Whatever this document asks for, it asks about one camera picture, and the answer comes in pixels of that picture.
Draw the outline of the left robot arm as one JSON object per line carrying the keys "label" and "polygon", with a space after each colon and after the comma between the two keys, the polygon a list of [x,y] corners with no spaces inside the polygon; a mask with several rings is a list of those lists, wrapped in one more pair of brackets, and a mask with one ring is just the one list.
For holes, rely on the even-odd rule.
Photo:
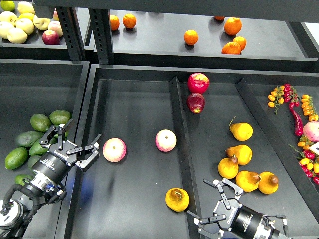
{"label": "left robot arm", "polygon": [[21,239],[33,216],[45,205],[55,204],[66,197],[62,180],[72,167],[85,172],[99,158],[97,137],[87,146],[77,146],[65,139],[72,121],[52,126],[39,140],[47,151],[33,165],[35,177],[24,185],[14,184],[0,202],[2,239]]}

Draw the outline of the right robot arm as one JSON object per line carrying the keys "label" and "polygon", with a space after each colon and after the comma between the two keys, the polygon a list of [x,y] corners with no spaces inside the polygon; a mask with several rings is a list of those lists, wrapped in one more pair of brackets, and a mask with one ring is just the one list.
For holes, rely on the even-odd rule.
{"label": "right robot arm", "polygon": [[193,217],[198,232],[210,239],[221,239],[230,232],[239,239],[288,239],[288,225],[285,215],[266,215],[239,202],[244,190],[230,180],[203,182],[218,190],[221,199],[217,202],[213,215],[201,218],[187,211]]}

